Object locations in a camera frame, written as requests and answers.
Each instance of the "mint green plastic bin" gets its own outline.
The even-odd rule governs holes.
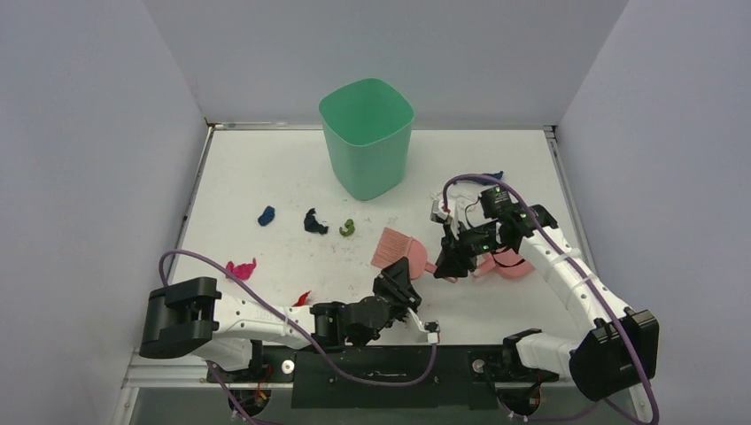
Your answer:
[[[318,111],[334,175],[352,197],[373,199],[401,182],[414,110],[395,88],[356,81],[324,97]]]

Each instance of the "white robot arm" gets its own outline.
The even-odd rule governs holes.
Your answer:
[[[583,262],[581,252],[566,241],[553,217],[541,205],[533,205],[531,210],[547,237],[562,253],[540,234],[528,213],[512,202],[502,188],[483,191],[479,201],[485,218],[491,220],[473,228],[467,228],[454,216],[455,208],[444,208],[440,201],[434,203],[431,219],[442,223],[445,232],[434,276],[466,277],[469,271],[475,270],[478,255],[513,249],[542,274],[581,334],[581,339],[568,340],[539,329],[527,329],[509,336],[504,345],[512,355],[506,367],[520,372],[542,369],[571,377],[579,390],[595,401],[639,383],[624,341],[586,283],[589,280],[623,325],[646,375],[654,377],[659,334],[654,316],[647,310],[634,312],[613,294]],[[580,267],[586,277],[582,277],[571,262]]]
[[[150,294],[139,354],[149,359],[191,354],[233,372],[248,368],[252,341],[301,350],[312,338],[324,350],[338,351],[346,344],[365,346],[394,321],[405,322],[418,344],[438,342],[437,321],[422,323],[416,314],[422,299],[409,281],[406,258],[381,271],[373,293],[350,304],[272,305],[284,314],[282,320],[255,300],[219,292],[216,279],[198,277]]]

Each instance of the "screw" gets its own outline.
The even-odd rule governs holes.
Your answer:
[[[285,375],[289,375],[295,370],[295,362],[292,360],[285,360],[282,362],[282,372]]]
[[[477,359],[472,362],[472,370],[479,374],[483,373],[483,367],[485,367],[485,361],[482,359]]]

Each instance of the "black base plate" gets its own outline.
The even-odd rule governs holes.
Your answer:
[[[263,347],[263,364],[271,366],[271,376],[266,379],[267,383],[291,383],[294,374],[286,375],[282,373],[282,362],[295,359],[297,350],[287,347],[266,346]],[[250,369],[238,370],[236,372],[219,371],[219,376],[225,383],[257,383],[259,379],[266,376],[266,371],[251,371]],[[216,383],[211,372],[207,373],[206,380],[210,383]]]
[[[379,387],[348,381],[337,375],[321,355],[298,352],[292,408],[429,408],[467,406],[497,409],[486,382],[475,382],[468,354],[487,346],[439,345],[430,375],[411,387]],[[422,374],[430,347],[394,346],[347,349],[332,353],[334,362],[350,375],[375,381],[404,382]]]

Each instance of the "pink brush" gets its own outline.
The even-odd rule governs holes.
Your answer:
[[[428,250],[425,249],[425,245],[393,228],[383,228],[381,240],[378,241],[370,264],[378,268],[385,268],[402,257],[409,259],[409,278],[411,280],[419,278],[426,271],[431,274],[436,272],[436,265],[428,261]],[[451,283],[456,283],[456,279],[452,277],[445,279]]]
[[[490,272],[495,272],[500,274],[500,277],[503,277],[504,279],[519,279],[532,271],[532,264],[527,261],[524,261],[519,266],[511,266],[522,259],[519,254],[511,250],[496,254],[483,254],[483,258],[485,261],[477,266],[477,270],[472,273],[472,277],[477,278]],[[511,267],[499,267],[498,264],[496,264],[496,261],[500,264],[509,265]]]

